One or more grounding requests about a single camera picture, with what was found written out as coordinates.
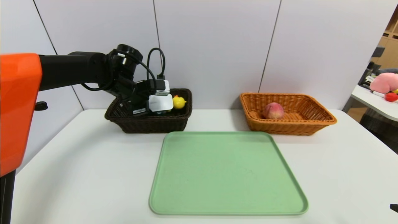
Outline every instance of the red object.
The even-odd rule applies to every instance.
[[[0,177],[17,169],[25,154],[42,70],[34,53],[0,56]]]
[[[394,102],[398,100],[398,95],[393,92],[387,93],[384,97],[388,102]]]

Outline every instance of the white table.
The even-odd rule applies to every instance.
[[[370,90],[356,86],[351,97],[375,110],[384,117],[398,121],[398,104],[388,102],[380,96],[373,94]]]
[[[313,136],[275,142],[309,201],[301,216],[159,216],[148,198],[165,134],[125,134],[86,110],[16,176],[12,224],[387,224],[398,155],[347,114]],[[241,110],[194,110],[186,131],[246,131]]]

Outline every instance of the stuffed toy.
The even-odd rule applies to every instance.
[[[372,91],[383,94],[396,92],[398,90],[398,74],[382,73],[371,82],[370,88]]]

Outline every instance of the toy duck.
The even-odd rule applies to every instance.
[[[184,98],[182,98],[182,97],[180,97],[180,96],[178,96],[178,95],[175,95],[174,96],[174,98],[173,98],[173,108],[174,109],[182,109],[182,108],[184,108],[185,107],[185,103],[186,103],[187,101],[185,101],[184,100]]]

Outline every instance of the plastic tray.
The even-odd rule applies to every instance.
[[[307,199],[263,132],[172,132],[149,205],[162,215],[298,215]]]

